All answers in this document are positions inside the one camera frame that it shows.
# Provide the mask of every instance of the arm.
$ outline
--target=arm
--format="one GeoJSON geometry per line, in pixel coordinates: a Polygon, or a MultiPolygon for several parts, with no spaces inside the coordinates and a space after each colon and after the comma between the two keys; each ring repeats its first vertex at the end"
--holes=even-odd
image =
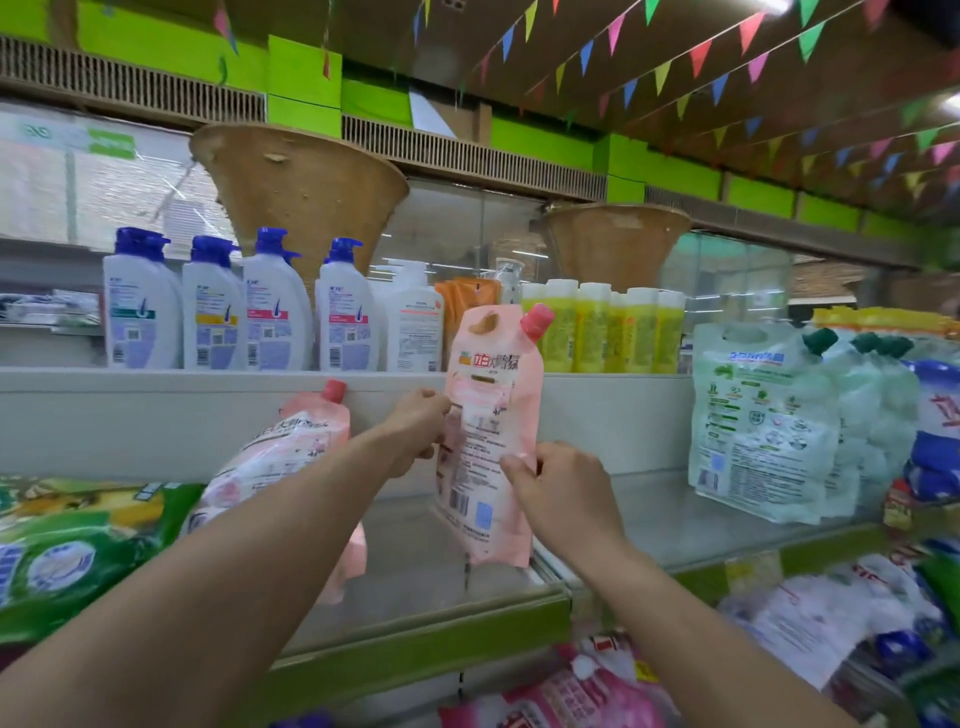
{"type": "Polygon", "coordinates": [[[10,725],[214,725],[313,606],[390,477],[432,454],[449,400],[384,422],[137,570],[0,676],[10,725]]]}
{"type": "Polygon", "coordinates": [[[596,457],[555,443],[537,456],[539,477],[501,462],[534,533],[610,605],[690,726],[856,725],[630,545],[596,457]]]}

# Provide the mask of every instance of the forearm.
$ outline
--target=forearm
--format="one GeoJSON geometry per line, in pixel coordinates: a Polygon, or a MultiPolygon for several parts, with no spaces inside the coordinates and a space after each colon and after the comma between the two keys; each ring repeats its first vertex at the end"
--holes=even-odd
{"type": "Polygon", "coordinates": [[[613,609],[693,728],[856,723],[629,545],[575,568],[613,609]]]}
{"type": "Polygon", "coordinates": [[[214,724],[310,610],[388,477],[392,437],[354,438],[135,572],[0,678],[7,718],[214,724]]]}

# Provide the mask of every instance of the pink laundry detergent package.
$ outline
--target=pink laundry detergent package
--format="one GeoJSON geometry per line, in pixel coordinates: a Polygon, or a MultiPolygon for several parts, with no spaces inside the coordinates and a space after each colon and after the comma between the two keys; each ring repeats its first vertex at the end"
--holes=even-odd
{"type": "MultiPolygon", "coordinates": [[[[301,392],[286,401],[280,408],[280,421],[254,437],[213,476],[180,535],[192,533],[345,443],[350,436],[350,411],[342,405],[346,390],[343,381],[329,379],[322,392],[301,392]]],[[[367,540],[363,525],[357,524],[317,603],[340,602],[344,582],[366,570],[367,540]]]]}
{"type": "Polygon", "coordinates": [[[530,562],[530,525],[499,461],[517,455],[537,469],[537,342],[553,318],[542,303],[526,314],[519,305],[478,306],[464,313],[450,349],[445,392],[453,407],[437,460],[435,505],[472,564],[530,562]]]}
{"type": "Polygon", "coordinates": [[[569,667],[535,686],[441,708],[442,728],[674,728],[673,703],[626,638],[565,645],[569,667]]]}

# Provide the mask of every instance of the wooden ceiling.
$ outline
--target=wooden ceiling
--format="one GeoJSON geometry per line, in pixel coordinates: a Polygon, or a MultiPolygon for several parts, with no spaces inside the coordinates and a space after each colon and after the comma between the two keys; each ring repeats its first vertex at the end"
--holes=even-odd
{"type": "MultiPolygon", "coordinates": [[[[893,12],[872,24],[882,0],[531,1],[463,0],[461,10],[451,7],[461,0],[228,0],[227,7],[239,36],[272,33],[316,45],[326,36],[331,50],[352,60],[642,139],[666,154],[960,224],[960,144],[937,146],[960,142],[960,110],[941,108],[960,91],[960,55],[893,12]],[[777,4],[792,7],[768,12],[744,51],[740,24],[777,4]],[[613,52],[612,26],[619,27],[613,52]],[[691,51],[708,40],[695,78],[691,51]],[[754,81],[751,61],[756,74],[764,54],[754,81]]],[[[216,8],[215,0],[144,4],[207,24],[216,8]]]]}

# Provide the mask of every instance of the pink spout cap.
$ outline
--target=pink spout cap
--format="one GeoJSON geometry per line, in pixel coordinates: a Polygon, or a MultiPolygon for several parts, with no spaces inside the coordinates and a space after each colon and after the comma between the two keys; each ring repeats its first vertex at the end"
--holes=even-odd
{"type": "Polygon", "coordinates": [[[347,393],[347,383],[340,379],[328,379],[326,386],[321,392],[321,396],[334,404],[341,404],[344,401],[344,394],[347,393]]]}
{"type": "Polygon", "coordinates": [[[527,311],[523,315],[523,318],[520,319],[520,328],[522,328],[523,332],[536,344],[546,333],[546,330],[550,328],[550,325],[556,317],[557,314],[551,311],[545,304],[535,303],[534,307],[527,311]]]}

